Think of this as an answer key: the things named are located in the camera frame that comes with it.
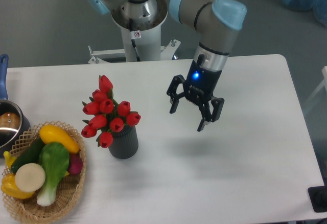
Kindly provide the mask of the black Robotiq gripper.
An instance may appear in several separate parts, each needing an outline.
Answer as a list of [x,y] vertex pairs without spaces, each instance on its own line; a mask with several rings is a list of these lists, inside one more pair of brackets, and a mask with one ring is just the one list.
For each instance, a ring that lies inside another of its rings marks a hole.
[[[182,75],[174,76],[167,90],[170,97],[171,108],[169,113],[173,114],[184,97],[199,107],[202,119],[197,128],[201,132],[205,125],[215,122],[220,118],[224,105],[224,98],[213,97],[214,89],[218,83],[222,71],[210,71],[201,68],[194,60],[191,63],[186,80]],[[180,84],[184,84],[184,92],[177,93]]]

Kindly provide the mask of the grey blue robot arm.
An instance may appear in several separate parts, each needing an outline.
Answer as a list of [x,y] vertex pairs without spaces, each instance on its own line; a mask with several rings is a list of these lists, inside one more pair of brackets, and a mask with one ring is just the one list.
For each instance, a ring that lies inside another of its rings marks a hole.
[[88,0],[120,27],[127,62],[161,60],[161,25],[171,16],[201,35],[188,75],[168,88],[170,112],[186,98],[198,106],[198,130],[219,119],[224,100],[213,95],[247,13],[240,0]]

